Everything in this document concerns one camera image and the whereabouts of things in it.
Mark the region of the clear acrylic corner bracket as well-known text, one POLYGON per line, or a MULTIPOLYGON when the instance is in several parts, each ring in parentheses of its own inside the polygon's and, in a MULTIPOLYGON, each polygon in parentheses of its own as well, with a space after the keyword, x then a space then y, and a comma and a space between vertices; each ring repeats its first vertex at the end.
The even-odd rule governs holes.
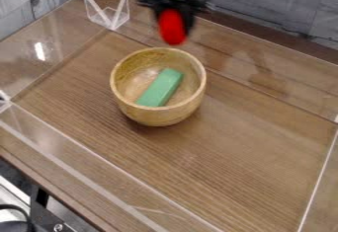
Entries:
POLYGON ((120 0, 118 8, 101 9, 95 0, 83 0, 88 20, 110 31, 116 31, 130 20, 128 0, 120 0))

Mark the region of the wooden bowl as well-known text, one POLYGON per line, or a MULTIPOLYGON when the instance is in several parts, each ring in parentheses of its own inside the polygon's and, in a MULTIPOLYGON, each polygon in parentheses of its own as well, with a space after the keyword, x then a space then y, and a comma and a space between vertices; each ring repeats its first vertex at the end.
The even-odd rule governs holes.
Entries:
POLYGON ((118 107, 131 120, 147 126, 167 126, 196 111, 206 81, 206 69, 192 54, 151 47, 119 61, 110 86, 118 107))

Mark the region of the black table leg bracket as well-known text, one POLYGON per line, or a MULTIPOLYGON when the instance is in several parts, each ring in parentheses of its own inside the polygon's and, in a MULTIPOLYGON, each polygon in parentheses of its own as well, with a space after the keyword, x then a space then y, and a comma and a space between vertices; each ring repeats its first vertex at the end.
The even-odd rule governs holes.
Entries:
POLYGON ((32 186, 31 216, 48 232, 95 232, 81 217, 37 186, 32 186))

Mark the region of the green rectangular block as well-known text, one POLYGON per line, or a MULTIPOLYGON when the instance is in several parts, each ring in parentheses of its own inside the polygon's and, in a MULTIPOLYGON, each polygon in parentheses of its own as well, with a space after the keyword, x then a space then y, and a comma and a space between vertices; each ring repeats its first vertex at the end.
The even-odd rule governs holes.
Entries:
POLYGON ((166 68, 159 73, 156 79, 136 100, 136 104, 144 107, 163 107, 170 101, 180 82, 183 74, 166 68))

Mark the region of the red felt fruit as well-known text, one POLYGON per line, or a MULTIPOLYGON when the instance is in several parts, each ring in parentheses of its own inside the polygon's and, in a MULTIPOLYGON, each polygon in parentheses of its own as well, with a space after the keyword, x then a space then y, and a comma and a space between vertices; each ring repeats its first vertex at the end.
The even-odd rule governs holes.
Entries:
POLYGON ((170 45, 183 43, 186 39, 184 23, 175 9, 166 9, 159 16, 159 30, 164 42, 170 45))

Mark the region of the clear acrylic tray walls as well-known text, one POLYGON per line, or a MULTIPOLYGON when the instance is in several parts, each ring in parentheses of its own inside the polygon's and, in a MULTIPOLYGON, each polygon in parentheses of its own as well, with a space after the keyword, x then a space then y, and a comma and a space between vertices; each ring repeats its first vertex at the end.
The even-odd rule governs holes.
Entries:
POLYGON ((338 64, 83 0, 0 40, 0 157, 103 232, 338 232, 338 64))

